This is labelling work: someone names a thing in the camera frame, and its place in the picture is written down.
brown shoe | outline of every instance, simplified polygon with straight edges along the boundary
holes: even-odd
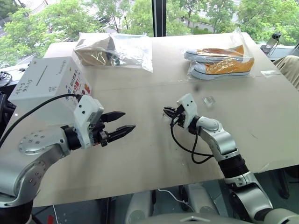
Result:
[[[228,57],[234,57],[237,61],[242,61],[244,55],[243,45],[229,49],[206,48],[206,49],[190,49],[184,54],[184,58],[206,63],[217,63]]]
[[[191,74],[196,78],[205,80],[218,77],[245,76],[249,74],[253,63],[254,58],[245,63],[241,63],[234,58],[227,58],[214,64],[196,62],[191,70]]]

white cardboard box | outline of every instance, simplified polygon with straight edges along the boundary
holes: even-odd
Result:
[[[42,102],[61,94],[90,94],[91,86],[71,57],[34,59],[14,88],[9,101],[28,112]],[[34,115],[49,125],[73,123],[75,97],[48,103]]]

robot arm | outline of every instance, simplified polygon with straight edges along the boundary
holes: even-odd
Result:
[[[111,133],[104,131],[105,122],[114,121],[125,113],[103,114],[103,111],[98,100],[84,95],[74,111],[74,126],[31,133],[21,139],[17,149],[0,156],[0,220],[5,218],[3,214],[22,206],[28,207],[28,203],[32,207],[32,201],[48,168],[68,156],[71,150],[87,149],[97,144],[106,146],[135,128],[135,125],[131,125]]]
[[[197,114],[197,106],[191,94],[186,94],[177,102],[178,108],[165,107],[164,113],[171,122],[198,134],[210,147],[224,174],[224,181],[232,190],[230,203],[244,221],[258,223],[267,214],[273,215],[273,207],[267,194],[254,174],[245,165],[233,137],[223,129],[222,124]],[[294,213],[285,210],[280,213],[281,220],[287,220]]]

clear plastic bag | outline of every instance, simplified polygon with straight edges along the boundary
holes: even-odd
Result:
[[[246,76],[254,64],[254,57],[238,28],[227,40],[215,43],[215,47],[186,49],[184,58],[191,61],[188,77],[205,80]]]
[[[74,51],[83,65],[138,68],[153,72],[151,39],[145,35],[80,33]]]

white shoe sole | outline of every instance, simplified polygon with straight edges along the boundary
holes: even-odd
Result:
[[[218,74],[218,75],[209,75],[209,74],[205,74],[205,73],[196,71],[194,69],[194,67],[193,67],[192,70],[190,71],[190,73],[194,77],[196,77],[196,78],[200,78],[200,79],[204,79],[204,80],[212,80],[212,79],[216,79],[216,78],[220,78],[220,77],[240,77],[240,76],[246,76],[246,75],[248,75],[250,73],[250,71],[228,73],[228,74]]]
[[[243,57],[240,57],[240,56],[213,57],[213,56],[197,55],[197,54],[192,54],[192,53],[188,53],[188,52],[184,53],[184,59],[187,59],[190,61],[196,61],[196,62],[204,62],[204,63],[218,63],[218,62],[221,62],[229,57],[235,58],[239,62],[243,61]]]

